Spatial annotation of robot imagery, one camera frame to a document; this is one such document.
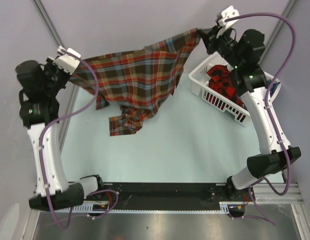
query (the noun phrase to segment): red plaid cloth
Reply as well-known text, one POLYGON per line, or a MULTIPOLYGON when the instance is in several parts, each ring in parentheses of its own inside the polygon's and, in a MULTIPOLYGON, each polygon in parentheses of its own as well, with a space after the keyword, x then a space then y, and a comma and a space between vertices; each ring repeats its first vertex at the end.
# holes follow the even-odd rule
MULTIPOLYGON (((121 116, 109 118, 111 136, 135 134, 145 119, 156 115, 161 104, 173 95, 183 67, 201 37, 196 29, 160 41, 142 50, 117 52, 86 59, 98 78, 96 109, 117 102, 121 116)), ((91 94, 92 74, 80 64, 70 81, 91 94)))
POLYGON ((207 74, 211 77, 208 84, 209 88, 246 109, 244 103, 237 95, 236 89, 232 85, 231 72, 227 69, 227 66, 215 65, 207 72, 207 74))

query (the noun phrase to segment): laundry basket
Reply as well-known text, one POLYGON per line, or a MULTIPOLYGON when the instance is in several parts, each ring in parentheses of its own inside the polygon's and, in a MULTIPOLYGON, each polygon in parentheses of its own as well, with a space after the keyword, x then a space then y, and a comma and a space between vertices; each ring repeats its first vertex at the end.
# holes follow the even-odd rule
MULTIPOLYGON (((209 87, 211 77, 207 74, 207 71, 215 65, 227 65, 228 70, 232 70, 232 67, 226 62, 226 60, 222 58, 217 52, 215 52, 206 58, 189 74, 189 78, 191 80, 191 92, 196 96, 201 93, 202 100, 222 112, 230 112, 234 115, 234 120, 237 123, 243 126, 247 126, 251 121, 250 113, 246 109, 242 108, 241 106, 237 105, 236 103, 232 102, 209 87)), ((264 73, 267 80, 270 81, 273 79, 274 76, 268 74, 267 72, 264 73)), ((276 79, 276 82, 278 84, 272 91, 272 96, 270 98, 271 101, 276 98, 282 86, 278 79, 276 79)))

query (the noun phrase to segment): metal rod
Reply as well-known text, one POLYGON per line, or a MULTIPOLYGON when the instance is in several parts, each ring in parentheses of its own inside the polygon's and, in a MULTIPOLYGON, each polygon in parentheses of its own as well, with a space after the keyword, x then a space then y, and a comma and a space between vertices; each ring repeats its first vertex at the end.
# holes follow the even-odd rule
POLYGON ((64 46, 58 32, 56 31, 56 28, 49 16, 49 14, 47 13, 43 3, 41 0, 32 0, 33 3, 35 4, 35 7, 39 13, 39 15, 41 16, 42 20, 44 21, 44 24, 46 25, 50 35, 52 36, 56 46, 64 46))

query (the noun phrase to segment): purple cable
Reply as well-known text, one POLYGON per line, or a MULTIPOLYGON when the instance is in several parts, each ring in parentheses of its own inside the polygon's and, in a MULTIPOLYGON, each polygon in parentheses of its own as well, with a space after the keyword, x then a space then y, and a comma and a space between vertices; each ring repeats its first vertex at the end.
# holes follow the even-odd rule
MULTIPOLYGON (((40 136, 39 136, 39 146, 43 146, 43 141, 44 141, 44 135, 46 133, 46 131, 52 126, 54 125, 55 123, 61 121, 61 120, 65 120, 65 119, 68 119, 76 114, 79 114, 81 112, 83 112, 85 109, 87 109, 90 105, 92 105, 92 103, 96 100, 98 94, 99 94, 99 88, 97 87, 99 85, 99 82, 98 82, 98 79, 97 79, 97 76, 94 72, 94 70, 91 68, 91 66, 85 62, 84 60, 80 59, 79 57, 75 56, 74 54, 70 53, 70 52, 67 52, 66 50, 62 50, 64 54, 68 54, 69 56, 79 60, 82 64, 84 64, 88 69, 89 71, 91 72, 91 74, 93 75, 94 77, 94 80, 95 80, 95 84, 96 84, 96 90, 95 90, 95 94, 94 94, 94 97, 92 98, 92 100, 90 100, 90 102, 88 104, 86 104, 84 107, 82 107, 81 109, 75 111, 75 112, 72 112, 70 114, 67 114, 65 116, 61 116, 53 121, 51 121, 49 124, 47 124, 45 126, 45 128, 43 129, 43 131, 40 133, 40 136)), ((43 158, 43 148, 40 147, 39 148, 39 163, 40 163, 40 169, 41 169, 41 172, 42 172, 42 175, 43 175, 43 183, 44 185, 48 185, 49 186, 49 183, 48 183, 48 180, 47 180, 47 175, 46 175, 46 171, 45 171, 45 165, 44 165, 44 158, 43 158)), ((56 216, 56 213, 54 211, 54 207, 53 207, 53 204, 52 204, 52 200, 51 200, 51 196, 50 196, 50 190, 49 188, 46 188, 45 189, 46 191, 46 197, 47 197, 47 203, 48 203, 48 206, 49 206, 49 210, 51 212, 51 215, 55 221, 55 223, 61 228, 61 229, 67 229, 70 225, 70 222, 71 222, 71 215, 72 215, 72 210, 73 208, 70 209, 69 211, 69 215, 68 215, 68 222, 66 224, 66 226, 62 226, 59 222, 59 220, 57 219, 57 216, 56 216)))
POLYGON ((295 30, 294 30, 294 27, 293 25, 290 23, 290 21, 279 15, 279 14, 276 14, 276 13, 271 13, 271 12, 256 12, 256 13, 249 13, 249 14, 244 14, 244 15, 241 15, 241 16, 236 16, 236 17, 232 17, 232 18, 228 18, 225 20, 225 22, 229 22, 229 21, 233 21, 233 20, 239 20, 239 19, 245 19, 245 18, 250 18, 250 17, 258 17, 258 16, 262 16, 262 17, 272 17, 272 18, 277 18, 277 19, 280 19, 280 20, 283 20, 287 25, 288 27, 290 28, 290 31, 291 31, 291 34, 292 34, 292 43, 291 43, 291 47, 290 47, 290 50, 289 50, 289 53, 285 59, 285 61, 283 62, 283 64, 281 65, 281 67, 279 68, 279 70, 277 71, 277 73, 275 74, 274 78, 271 80, 267 90, 266 90, 266 96, 265 96, 265 99, 264 99, 264 102, 265 102, 265 106, 268 107, 266 108, 267 110, 267 113, 269 115, 269 118, 270 118, 270 121, 274 127, 274 130, 276 132, 276 136, 277 136, 277 139, 278 139, 278 142, 279 142, 279 145, 281 147, 281 149, 283 150, 284 152, 284 155, 285 155, 285 158, 286 158, 286 164, 287 164, 287 182, 286 182, 286 186, 285 186, 285 189, 283 192, 278 192, 275 187, 271 184, 271 182, 266 178, 266 177, 263 177, 262 179, 254 182, 251 186, 249 186, 249 195, 254 203, 254 205, 256 206, 256 208, 258 209, 258 211, 264 216, 263 217, 258 217, 258 216, 246 216, 244 218, 258 218, 258 219, 263 219, 263 220, 266 220, 268 222, 270 222, 271 224, 275 225, 275 223, 273 221, 271 221, 263 212, 262 210, 260 209, 260 207, 257 205, 256 201, 254 200, 254 198, 252 197, 252 194, 251 194, 251 188, 252 186, 258 184, 261 182, 261 180, 265 180, 268 185, 270 186, 270 188, 274 191, 274 193, 276 193, 277 195, 279 196, 283 196, 285 195, 289 188, 290 188, 290 184, 291 184, 291 161, 290 161, 290 157, 289 157, 289 154, 283 144, 283 139, 282 139, 282 136, 281 136, 281 133, 279 131, 279 128, 276 124, 276 121, 274 119, 274 116, 272 114, 272 111, 271 109, 269 108, 269 95, 270 95, 270 91, 271 91, 271 88, 273 86, 273 84, 275 83, 277 77, 279 76, 279 74, 282 72, 282 70, 284 69, 284 67, 286 66, 286 64, 288 63, 289 59, 291 58, 292 56, 292 53, 293 53, 293 50, 295 48, 295 43, 296 43, 296 33, 295 33, 295 30))
MULTIPOLYGON (((87 196, 91 196, 91 195, 95 195, 95 194, 100 194, 100 193, 114 193, 116 195, 116 200, 115 200, 115 203, 113 204, 113 206, 111 206, 109 209, 107 209, 101 215, 93 216, 92 218, 94 218, 94 219, 100 219, 100 218, 104 217, 109 211, 113 210, 116 207, 117 203, 119 202, 119 195, 116 193, 116 191, 114 191, 112 189, 95 191, 95 192, 92 192, 92 193, 88 194, 87 196)), ((79 214, 79 215, 72 216, 71 218, 76 218, 76 217, 87 217, 87 215, 86 214, 79 214)), ((63 218, 63 219, 59 220, 58 222, 61 223, 61 222, 64 222, 66 220, 70 221, 70 216, 68 216, 67 218, 63 218)), ((46 227, 54 225, 55 223, 56 223, 56 221, 52 222, 52 223, 49 223, 49 224, 46 225, 46 227)))

